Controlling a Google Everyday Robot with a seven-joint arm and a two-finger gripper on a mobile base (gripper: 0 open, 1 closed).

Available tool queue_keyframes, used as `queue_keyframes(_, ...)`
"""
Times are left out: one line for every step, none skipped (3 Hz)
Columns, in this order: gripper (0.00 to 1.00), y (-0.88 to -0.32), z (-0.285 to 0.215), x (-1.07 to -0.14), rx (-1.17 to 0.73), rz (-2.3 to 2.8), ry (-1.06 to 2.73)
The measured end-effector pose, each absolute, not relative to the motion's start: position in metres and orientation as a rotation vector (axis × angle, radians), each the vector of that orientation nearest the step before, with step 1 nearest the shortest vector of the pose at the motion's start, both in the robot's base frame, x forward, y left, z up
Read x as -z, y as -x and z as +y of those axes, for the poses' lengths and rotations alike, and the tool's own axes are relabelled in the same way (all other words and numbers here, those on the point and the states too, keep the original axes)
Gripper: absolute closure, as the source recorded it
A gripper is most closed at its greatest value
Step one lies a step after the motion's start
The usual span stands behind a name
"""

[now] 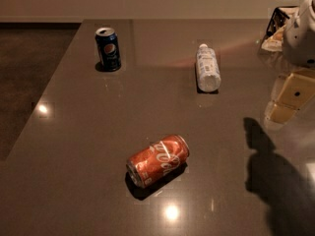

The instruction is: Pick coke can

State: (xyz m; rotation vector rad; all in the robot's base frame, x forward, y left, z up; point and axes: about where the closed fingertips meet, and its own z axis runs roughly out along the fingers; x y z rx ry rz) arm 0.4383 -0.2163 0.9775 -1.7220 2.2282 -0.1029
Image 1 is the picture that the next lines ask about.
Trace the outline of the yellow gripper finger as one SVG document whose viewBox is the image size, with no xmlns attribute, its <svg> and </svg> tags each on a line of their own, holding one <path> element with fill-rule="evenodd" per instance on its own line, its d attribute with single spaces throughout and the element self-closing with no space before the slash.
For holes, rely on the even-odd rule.
<svg viewBox="0 0 315 236">
<path fill-rule="evenodd" d="M 315 95 L 315 71 L 297 70 L 286 76 L 277 101 L 269 101 L 266 119 L 284 124 Z"/>
<path fill-rule="evenodd" d="M 271 101 L 277 101 L 278 100 L 278 96 L 280 95 L 280 93 L 283 90 L 285 80 L 286 80 L 285 75 L 279 75 L 276 78 L 272 92 L 271 92 Z"/>
</svg>

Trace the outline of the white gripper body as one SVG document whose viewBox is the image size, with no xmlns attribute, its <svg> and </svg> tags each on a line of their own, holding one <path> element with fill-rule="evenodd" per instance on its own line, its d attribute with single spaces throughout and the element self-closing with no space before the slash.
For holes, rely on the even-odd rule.
<svg viewBox="0 0 315 236">
<path fill-rule="evenodd" d="M 287 21 L 283 56 L 293 65 L 315 67 L 315 0 L 304 0 Z"/>
</svg>

